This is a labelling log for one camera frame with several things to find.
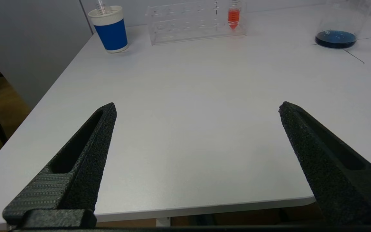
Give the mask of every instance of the test tube rack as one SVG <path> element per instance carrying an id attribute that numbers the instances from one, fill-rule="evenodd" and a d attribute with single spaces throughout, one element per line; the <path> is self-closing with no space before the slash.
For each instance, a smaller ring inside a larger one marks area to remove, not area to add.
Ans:
<path id="1" fill-rule="evenodd" d="M 149 6 L 148 30 L 151 44 L 226 37 L 246 34 L 246 0 L 239 0 L 240 22 L 228 24 L 231 0 L 179 0 L 177 4 Z"/>

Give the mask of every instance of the orange liquid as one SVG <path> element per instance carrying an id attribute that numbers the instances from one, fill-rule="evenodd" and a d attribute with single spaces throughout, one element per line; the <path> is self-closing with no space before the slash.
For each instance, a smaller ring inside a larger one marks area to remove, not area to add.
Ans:
<path id="1" fill-rule="evenodd" d="M 228 10 L 228 25 L 231 29 L 235 29 L 240 22 L 240 10 L 239 9 L 229 9 Z"/>

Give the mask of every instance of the glass beaker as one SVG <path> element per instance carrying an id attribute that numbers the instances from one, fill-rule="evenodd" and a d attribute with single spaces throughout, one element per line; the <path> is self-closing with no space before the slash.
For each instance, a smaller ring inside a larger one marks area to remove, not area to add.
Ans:
<path id="1" fill-rule="evenodd" d="M 316 43 L 330 48 L 353 46 L 370 11 L 371 0 L 327 0 Z"/>

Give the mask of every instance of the white surface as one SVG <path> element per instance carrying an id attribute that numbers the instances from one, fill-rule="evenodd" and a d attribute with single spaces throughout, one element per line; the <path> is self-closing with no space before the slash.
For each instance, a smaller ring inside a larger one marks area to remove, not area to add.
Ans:
<path id="1" fill-rule="evenodd" d="M 33 108 L 91 35 L 78 0 L 0 0 L 0 71 Z"/>
<path id="2" fill-rule="evenodd" d="M 247 36 L 153 47 L 138 26 L 119 54 L 95 34 L 0 151 L 0 229 L 3 208 L 109 102 L 99 221 L 312 203 L 283 101 L 371 162 L 371 39 L 350 50 L 365 64 L 311 45 L 320 17 L 319 6 L 251 13 Z"/>
<path id="3" fill-rule="evenodd" d="M 124 8 L 125 26 L 147 24 L 146 10 L 148 6 L 161 6 L 182 3 L 190 0 L 108 0 L 109 5 L 118 5 Z M 258 12 L 288 7 L 324 4 L 326 0 L 247 0 L 248 12 Z M 94 0 L 81 0 L 85 12 L 95 9 Z"/>

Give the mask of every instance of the test tube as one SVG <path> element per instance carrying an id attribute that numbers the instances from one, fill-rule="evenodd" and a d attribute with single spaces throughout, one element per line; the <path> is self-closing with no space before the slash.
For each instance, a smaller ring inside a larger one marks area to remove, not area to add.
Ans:
<path id="1" fill-rule="evenodd" d="M 105 15 L 112 12 L 111 7 L 107 5 L 106 0 L 96 0 L 96 8 L 98 10 L 97 15 Z"/>
<path id="2" fill-rule="evenodd" d="M 231 29 L 236 29 L 240 22 L 240 0 L 229 0 L 228 25 Z"/>

